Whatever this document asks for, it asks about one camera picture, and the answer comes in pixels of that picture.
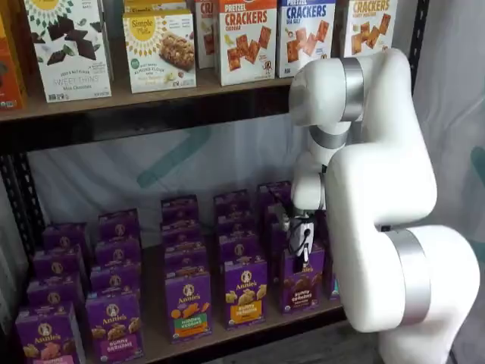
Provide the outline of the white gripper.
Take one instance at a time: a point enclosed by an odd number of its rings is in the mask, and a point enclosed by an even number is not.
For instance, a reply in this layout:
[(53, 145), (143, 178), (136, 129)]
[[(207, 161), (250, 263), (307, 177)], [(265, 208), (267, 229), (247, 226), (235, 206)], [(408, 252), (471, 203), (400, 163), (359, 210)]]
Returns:
[(313, 242), (314, 222), (310, 218), (293, 219), (289, 229), (289, 251), (294, 255), (299, 255), (300, 271), (308, 266)]

